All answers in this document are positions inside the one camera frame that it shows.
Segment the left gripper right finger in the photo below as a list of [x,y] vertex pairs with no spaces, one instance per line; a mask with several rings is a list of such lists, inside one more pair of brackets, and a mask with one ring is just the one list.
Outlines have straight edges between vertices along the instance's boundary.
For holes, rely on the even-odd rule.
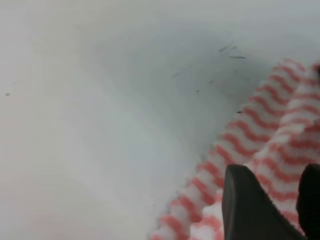
[[296,204],[298,221],[309,240],[320,238],[320,166],[309,164],[303,171]]

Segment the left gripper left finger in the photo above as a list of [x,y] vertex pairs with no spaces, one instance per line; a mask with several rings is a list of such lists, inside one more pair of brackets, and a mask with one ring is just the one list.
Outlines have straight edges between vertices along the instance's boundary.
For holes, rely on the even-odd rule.
[[225,170],[222,217],[226,240],[305,240],[278,211],[246,166]]

